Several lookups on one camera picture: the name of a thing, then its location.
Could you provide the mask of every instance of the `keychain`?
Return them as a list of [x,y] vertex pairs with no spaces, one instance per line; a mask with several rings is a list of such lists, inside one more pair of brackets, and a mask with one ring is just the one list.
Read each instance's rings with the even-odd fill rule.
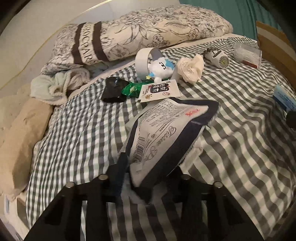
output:
[[211,61],[211,63],[218,68],[225,69],[229,66],[229,58],[223,52],[215,47],[207,48],[202,54],[204,58]]

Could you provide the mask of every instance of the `blue and white figurine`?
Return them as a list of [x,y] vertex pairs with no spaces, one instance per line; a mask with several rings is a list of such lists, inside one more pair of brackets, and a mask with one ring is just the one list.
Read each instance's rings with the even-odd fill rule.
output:
[[171,61],[161,57],[148,64],[150,74],[146,78],[148,80],[152,78],[155,83],[160,83],[162,80],[172,77],[174,68],[175,66]]

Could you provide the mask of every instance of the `teal curtain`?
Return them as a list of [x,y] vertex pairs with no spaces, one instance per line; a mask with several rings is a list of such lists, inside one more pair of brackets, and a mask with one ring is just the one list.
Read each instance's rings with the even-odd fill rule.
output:
[[211,9],[233,26],[233,33],[257,39],[256,20],[281,30],[272,15],[256,0],[179,0],[183,4]]

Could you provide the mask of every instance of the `crumpled paper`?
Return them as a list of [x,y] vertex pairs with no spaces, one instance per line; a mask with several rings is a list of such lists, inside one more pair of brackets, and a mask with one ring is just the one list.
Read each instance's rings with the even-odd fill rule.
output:
[[181,58],[177,63],[178,74],[191,84],[200,80],[204,68],[203,57],[197,54],[192,58]]

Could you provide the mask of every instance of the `gold trim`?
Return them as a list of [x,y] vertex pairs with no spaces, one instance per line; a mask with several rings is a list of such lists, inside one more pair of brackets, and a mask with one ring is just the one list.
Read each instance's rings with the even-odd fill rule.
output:
[[[84,11],[83,13],[79,14],[78,16],[76,16],[75,18],[78,18],[79,16],[83,15],[84,13],[98,7],[98,6],[101,6],[105,3],[108,3],[108,2],[111,2],[113,0],[106,0],[104,2],[101,2],[89,9],[87,9],[86,11]],[[29,59],[29,61],[26,63],[25,67],[18,73],[16,74],[14,77],[12,77],[9,81],[7,81],[2,87],[0,87],[0,90],[2,90],[5,86],[7,86],[14,78],[16,78],[17,76],[19,76],[23,71],[24,69],[28,66],[28,64],[31,62],[31,60],[34,58],[34,56],[36,55],[36,53],[48,42],[48,40],[54,36],[57,32],[59,32],[64,26],[66,26],[67,24],[69,24],[70,22],[72,22],[75,18],[72,18],[69,22],[67,22],[66,24],[64,24],[61,28],[59,28],[57,31],[55,31],[47,40],[45,40],[45,42],[38,48],[38,50],[33,54],[33,56]]]

